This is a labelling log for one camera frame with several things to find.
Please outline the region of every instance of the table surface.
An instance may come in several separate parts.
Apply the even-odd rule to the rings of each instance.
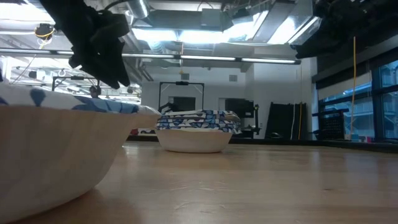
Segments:
[[[398,223],[398,156],[243,144],[185,154],[127,143],[93,190],[17,223]]]

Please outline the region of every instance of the large bowl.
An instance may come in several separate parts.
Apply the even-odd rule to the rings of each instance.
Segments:
[[[0,106],[0,223],[70,201],[98,184],[132,128],[158,115]]]
[[[173,152],[210,153],[221,152],[232,137],[232,133],[196,128],[156,130],[163,149]]]

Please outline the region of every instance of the glass window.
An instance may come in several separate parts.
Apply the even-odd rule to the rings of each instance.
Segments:
[[[370,91],[372,91],[372,83],[371,82],[359,85],[359,86],[357,86],[355,88],[355,94],[358,94],[358,93],[370,93]],[[354,92],[354,89],[351,88],[351,89],[346,90],[346,91],[344,91],[344,92],[342,92],[340,94],[326,97],[325,98],[325,102],[329,102],[331,100],[337,100],[337,99],[344,98],[344,97],[347,97],[347,96],[352,96],[353,92]]]
[[[382,87],[398,84],[398,61],[380,67]]]
[[[325,106],[325,109],[327,111],[349,109],[349,112],[344,113],[344,126],[346,134],[351,132],[351,101],[328,105]],[[374,137],[373,101],[371,97],[355,100],[353,129],[353,134],[361,137]]]
[[[383,95],[384,137],[398,138],[398,91]]]

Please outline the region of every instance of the small bowl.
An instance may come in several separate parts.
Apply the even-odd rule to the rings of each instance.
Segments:
[[[228,145],[232,133],[205,128],[156,130],[163,149],[173,152],[221,152]]]

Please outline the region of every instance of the wood grain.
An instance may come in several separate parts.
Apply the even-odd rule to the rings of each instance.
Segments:
[[[128,143],[94,190],[17,223],[398,223],[398,157],[248,145],[184,154]]]

